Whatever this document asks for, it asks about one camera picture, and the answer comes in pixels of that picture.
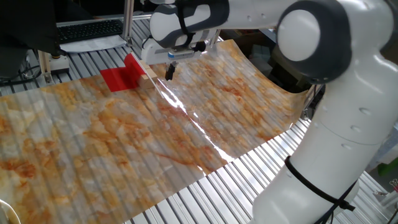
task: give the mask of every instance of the black cable tie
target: black cable tie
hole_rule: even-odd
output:
[[[291,173],[303,184],[305,185],[308,189],[310,189],[312,192],[316,193],[319,197],[327,200],[328,202],[331,202],[335,205],[338,205],[340,208],[344,209],[344,210],[350,210],[350,211],[354,211],[355,207],[350,205],[347,201],[344,200],[344,198],[334,198],[326,193],[324,193],[324,191],[322,191],[321,189],[319,189],[318,187],[316,187],[315,185],[313,185],[311,182],[309,182],[303,175],[301,175],[298,170],[296,168],[294,168],[294,166],[292,165],[292,163],[290,162],[290,156],[288,156],[285,160],[285,165],[288,168],[289,171],[291,171]]]

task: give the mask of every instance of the computer monitor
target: computer monitor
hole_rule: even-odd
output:
[[[17,75],[28,49],[66,54],[58,43],[53,0],[0,1],[0,78]]]

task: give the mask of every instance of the black cable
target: black cable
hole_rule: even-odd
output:
[[[392,222],[392,220],[395,218],[395,216],[397,215],[397,213],[398,213],[398,208],[396,209],[396,212],[394,212],[394,214],[392,215],[391,219],[388,221],[387,224],[390,224],[390,223]]]
[[[28,68],[28,69],[24,70],[23,72],[19,73],[18,75],[29,72],[29,71],[31,71],[35,68],[39,68],[39,67],[40,66],[34,66],[31,68]],[[34,81],[36,78],[38,78],[41,74],[42,74],[42,71],[39,70],[39,72],[35,76],[33,76],[32,78],[28,78],[26,80],[19,80],[19,81],[3,80],[3,81],[0,81],[0,86],[3,87],[3,86],[18,85],[18,84],[24,84],[27,82],[31,82],[31,81]]]

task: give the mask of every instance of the metal grating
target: metal grating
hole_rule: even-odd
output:
[[[141,55],[142,40],[149,35],[149,20],[133,23],[133,48],[68,54],[70,72],[53,76],[55,83],[98,75],[100,70],[123,67],[125,56],[132,50]],[[38,65],[33,51],[29,51],[30,67]],[[1,95],[44,87],[43,77],[34,82],[5,86]],[[309,122],[299,120],[286,133],[255,148],[216,172],[179,191],[144,213],[130,219],[130,223],[247,223],[256,196],[263,191],[300,144]],[[354,199],[356,210],[339,214],[334,223],[385,223],[392,215],[373,197],[384,191],[367,173],[360,180],[360,190]]]

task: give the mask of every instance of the metal bar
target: metal bar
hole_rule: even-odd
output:
[[[134,13],[134,0],[125,0],[123,19],[123,39],[128,46],[132,46],[132,18]]]

